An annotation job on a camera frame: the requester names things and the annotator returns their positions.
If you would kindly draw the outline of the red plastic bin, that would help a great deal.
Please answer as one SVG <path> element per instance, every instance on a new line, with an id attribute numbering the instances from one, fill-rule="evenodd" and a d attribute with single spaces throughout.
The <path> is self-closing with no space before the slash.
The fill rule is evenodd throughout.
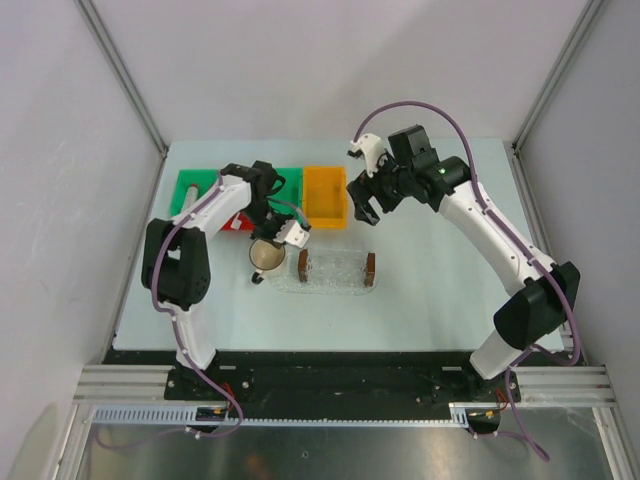
<path id="1" fill-rule="evenodd" d="M 253 223 L 242 213 L 232 216 L 221 228 L 222 231 L 252 231 Z"/>

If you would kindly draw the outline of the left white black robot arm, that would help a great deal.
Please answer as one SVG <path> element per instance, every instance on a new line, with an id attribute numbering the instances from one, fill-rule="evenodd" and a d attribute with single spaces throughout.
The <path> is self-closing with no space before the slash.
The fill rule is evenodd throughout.
<path id="1" fill-rule="evenodd" d="M 269 163 L 247 167 L 231 163 L 195 203 L 168 220 L 151 220 L 145 232 L 141 283 L 150 291 L 153 308 L 170 316 L 177 358 L 192 368 L 186 387 L 197 398 L 214 397 L 221 376 L 208 366 L 216 355 L 213 335 L 196 318 L 197 305 L 211 285 L 209 242 L 237 213 L 244 215 L 261 240 L 276 242 L 292 215 L 275 211 L 269 199 L 286 179 Z"/>

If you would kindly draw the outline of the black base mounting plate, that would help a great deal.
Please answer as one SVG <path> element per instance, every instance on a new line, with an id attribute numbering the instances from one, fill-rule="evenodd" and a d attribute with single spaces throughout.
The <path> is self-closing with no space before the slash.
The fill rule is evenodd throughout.
<path id="1" fill-rule="evenodd" d="M 432 411 L 448 403 L 492 404 L 525 398 L 536 374 L 556 367 L 535 353 L 510 375 L 494 380 L 473 377 L 468 352 L 337 353 L 231 352 L 217 354 L 202 375 L 182 366 L 169 351 L 115 351 L 107 366 L 165 366 L 161 397 L 170 402 L 218 403 L 231 413 L 311 413 L 400 416 Z"/>

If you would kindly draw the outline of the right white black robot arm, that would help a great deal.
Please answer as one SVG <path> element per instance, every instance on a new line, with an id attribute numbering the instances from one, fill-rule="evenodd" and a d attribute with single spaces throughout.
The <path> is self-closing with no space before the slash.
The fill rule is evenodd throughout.
<path id="1" fill-rule="evenodd" d="M 374 226 L 379 211 L 390 213 L 406 198 L 427 204 L 455 225 L 493 268 L 508 301 L 494 314 L 494 329 L 469 358 L 461 376 L 463 393 L 484 401 L 497 389 L 497 376 L 540 338 L 568 319 L 580 273 L 543 253 L 496 208 L 484 187 L 472 180 L 461 158 L 440 159 L 425 129 L 415 125 L 386 140 L 368 133 L 351 142 L 349 156 L 364 170 L 347 186 L 357 220 Z"/>

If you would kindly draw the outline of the green plastic bin left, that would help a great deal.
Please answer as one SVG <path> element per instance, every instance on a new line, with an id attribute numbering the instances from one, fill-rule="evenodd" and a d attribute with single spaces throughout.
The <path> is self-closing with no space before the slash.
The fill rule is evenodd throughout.
<path id="1" fill-rule="evenodd" d="M 215 183 L 216 169 L 183 169 L 178 173 L 169 213 L 178 215 L 182 211 L 187 191 L 191 186 L 198 190 L 197 199 L 201 198 Z"/>

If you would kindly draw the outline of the clear oval glass tray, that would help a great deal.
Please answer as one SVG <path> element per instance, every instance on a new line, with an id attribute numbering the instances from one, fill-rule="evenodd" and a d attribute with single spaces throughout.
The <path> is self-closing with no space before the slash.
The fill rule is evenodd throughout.
<path id="1" fill-rule="evenodd" d="M 324 294 L 324 295 L 365 295 L 370 293 L 377 284 L 377 275 L 374 286 L 372 288 L 340 288 L 323 285 L 314 285 L 312 283 L 300 283 L 296 272 L 296 264 L 298 260 L 298 253 L 289 253 L 287 255 L 287 263 L 283 273 L 268 278 L 268 282 L 276 290 L 285 293 L 296 294 Z"/>

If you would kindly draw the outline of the green plastic bin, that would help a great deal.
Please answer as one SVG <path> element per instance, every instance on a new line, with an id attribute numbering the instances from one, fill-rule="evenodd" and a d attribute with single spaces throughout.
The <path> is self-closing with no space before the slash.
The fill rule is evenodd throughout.
<path id="1" fill-rule="evenodd" d="M 295 205 L 301 209 L 303 193 L 303 169 L 296 167 L 278 167 L 277 175 L 282 180 L 274 184 L 276 192 L 269 196 L 269 204 L 283 214 L 293 214 L 297 220 L 301 219 L 299 213 L 293 208 Z"/>
<path id="2" fill-rule="evenodd" d="M 198 190 L 197 199 L 201 198 L 215 183 L 216 169 L 183 169 L 178 173 L 169 213 L 178 215 L 182 211 L 187 191 L 191 186 Z"/>

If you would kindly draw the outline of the white toothpaste tube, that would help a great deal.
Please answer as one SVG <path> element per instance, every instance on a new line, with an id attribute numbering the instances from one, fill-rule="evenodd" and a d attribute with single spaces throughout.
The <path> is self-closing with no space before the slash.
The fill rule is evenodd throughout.
<path id="1" fill-rule="evenodd" d="M 199 188 L 197 184 L 190 184 L 186 189 L 184 201 L 180 213 L 188 212 L 199 199 Z"/>

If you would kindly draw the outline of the clear holder with brown ends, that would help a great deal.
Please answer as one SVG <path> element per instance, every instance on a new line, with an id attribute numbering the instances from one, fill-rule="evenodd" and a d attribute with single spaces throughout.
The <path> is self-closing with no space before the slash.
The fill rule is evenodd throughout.
<path id="1" fill-rule="evenodd" d="M 340 288 L 372 288 L 377 256 L 371 251 L 304 249 L 296 272 L 300 283 Z"/>

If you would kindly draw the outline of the green plastic bin middle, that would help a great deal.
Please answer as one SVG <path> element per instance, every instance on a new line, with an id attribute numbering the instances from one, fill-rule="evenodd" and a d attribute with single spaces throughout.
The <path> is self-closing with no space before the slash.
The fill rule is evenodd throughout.
<path id="1" fill-rule="evenodd" d="M 297 220 L 301 219 L 299 213 L 293 208 L 295 205 L 301 209 L 303 193 L 303 169 L 296 167 L 278 167 L 277 175 L 282 180 L 274 184 L 276 192 L 269 196 L 269 204 L 283 214 L 293 214 Z"/>

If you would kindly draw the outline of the yellow plastic bin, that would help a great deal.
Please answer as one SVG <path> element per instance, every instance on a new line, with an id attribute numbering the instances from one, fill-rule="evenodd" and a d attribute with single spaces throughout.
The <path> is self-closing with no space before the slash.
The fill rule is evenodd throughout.
<path id="1" fill-rule="evenodd" d="M 302 208 L 314 229 L 345 229 L 348 210 L 345 168 L 304 167 Z"/>

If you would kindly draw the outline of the cream enamel mug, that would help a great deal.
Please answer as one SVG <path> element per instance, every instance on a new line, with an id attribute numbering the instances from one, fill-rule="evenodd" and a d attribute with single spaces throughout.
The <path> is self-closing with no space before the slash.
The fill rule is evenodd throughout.
<path id="1" fill-rule="evenodd" d="M 272 244 L 262 239 L 253 241 L 249 248 L 249 261 L 253 267 L 251 283 L 261 284 L 265 279 L 284 272 L 286 267 L 286 248 L 282 244 Z"/>

